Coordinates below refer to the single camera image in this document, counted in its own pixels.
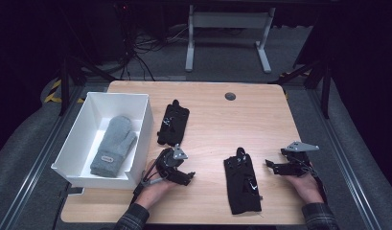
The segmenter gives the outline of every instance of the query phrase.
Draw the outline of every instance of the white box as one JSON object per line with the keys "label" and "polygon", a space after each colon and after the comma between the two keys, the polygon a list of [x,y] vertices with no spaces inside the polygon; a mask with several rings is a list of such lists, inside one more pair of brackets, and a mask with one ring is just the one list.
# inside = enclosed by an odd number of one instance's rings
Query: white box
{"label": "white box", "polygon": [[[132,121],[136,144],[117,177],[91,174],[90,165],[109,121],[119,115]],[[152,127],[149,95],[89,92],[52,169],[76,187],[133,190],[146,167]]]}

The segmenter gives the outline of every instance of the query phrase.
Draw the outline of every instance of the metal stand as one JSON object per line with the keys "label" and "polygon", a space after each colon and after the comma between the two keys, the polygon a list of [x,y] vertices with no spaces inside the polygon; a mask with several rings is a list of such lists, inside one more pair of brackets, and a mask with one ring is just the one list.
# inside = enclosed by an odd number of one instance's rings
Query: metal stand
{"label": "metal stand", "polygon": [[269,81],[268,84],[279,84],[282,85],[304,73],[307,71],[310,71],[308,78],[304,82],[304,86],[306,89],[315,89],[316,86],[319,84],[321,79],[323,79],[323,85],[322,85],[322,96],[321,96],[321,110],[323,112],[323,115],[326,119],[329,119],[328,116],[328,100],[329,100],[329,95],[330,95],[330,86],[331,86],[331,69],[329,67],[328,61],[320,61],[316,60],[310,64],[307,64],[303,67],[300,67],[299,69],[287,74],[284,73],[283,77],[274,80],[274,81]]}
{"label": "metal stand", "polygon": [[189,11],[189,45],[187,48],[186,67],[187,72],[193,71],[195,53],[194,27],[200,28],[249,28],[263,29],[262,39],[256,41],[256,49],[261,59],[265,73],[270,73],[270,65],[264,50],[270,25],[273,20],[275,8],[269,12],[194,12],[194,6]]}
{"label": "metal stand", "polygon": [[118,79],[110,76],[103,70],[96,66],[87,63],[77,57],[68,56],[64,59],[61,64],[60,75],[61,75],[61,111],[59,116],[62,116],[70,104],[69,95],[69,76],[73,80],[75,85],[84,85],[86,82],[86,76],[82,72],[81,68],[85,67],[92,73],[102,77],[103,79],[112,82],[119,81]]}

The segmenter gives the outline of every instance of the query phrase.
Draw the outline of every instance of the person's left hand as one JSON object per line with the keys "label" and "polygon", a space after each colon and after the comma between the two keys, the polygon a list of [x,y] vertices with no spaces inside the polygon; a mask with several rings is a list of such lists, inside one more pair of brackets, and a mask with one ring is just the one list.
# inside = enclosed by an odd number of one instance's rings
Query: person's left hand
{"label": "person's left hand", "polygon": [[[155,160],[153,159],[148,163],[147,170],[150,168],[154,161]],[[151,170],[150,175],[152,175],[150,180],[154,180],[160,177],[159,173],[156,170],[156,167]],[[135,200],[135,203],[141,205],[148,210],[151,206],[153,206],[153,204],[159,201],[159,199],[164,194],[166,194],[172,187],[176,185],[176,183],[166,179],[163,179],[162,181],[155,184],[149,185],[142,190],[140,195],[138,195],[138,198]]]}

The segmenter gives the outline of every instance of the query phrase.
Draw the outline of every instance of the black glove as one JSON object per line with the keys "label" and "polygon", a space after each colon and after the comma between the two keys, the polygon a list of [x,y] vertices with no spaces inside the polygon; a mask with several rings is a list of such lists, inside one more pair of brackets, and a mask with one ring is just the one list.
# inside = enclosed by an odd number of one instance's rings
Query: black glove
{"label": "black glove", "polygon": [[229,206],[233,215],[247,211],[260,212],[261,196],[253,171],[252,160],[243,148],[237,155],[223,161]]}
{"label": "black glove", "polygon": [[167,143],[171,147],[174,147],[175,144],[180,144],[184,137],[189,115],[190,110],[181,107],[178,100],[168,104],[160,131],[157,132],[157,143],[159,145]]}

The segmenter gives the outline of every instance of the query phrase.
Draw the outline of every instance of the white stand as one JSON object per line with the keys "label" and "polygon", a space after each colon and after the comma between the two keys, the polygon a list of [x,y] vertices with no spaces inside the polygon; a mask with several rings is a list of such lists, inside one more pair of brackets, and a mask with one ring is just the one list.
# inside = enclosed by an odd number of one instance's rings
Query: white stand
{"label": "white stand", "polygon": [[194,12],[193,5],[189,11],[189,46],[187,48],[186,71],[193,71],[195,54],[194,27],[202,28],[248,28],[263,29],[261,41],[256,41],[256,49],[259,53],[265,73],[270,73],[270,65],[264,50],[270,25],[273,20],[275,8],[269,12]]}

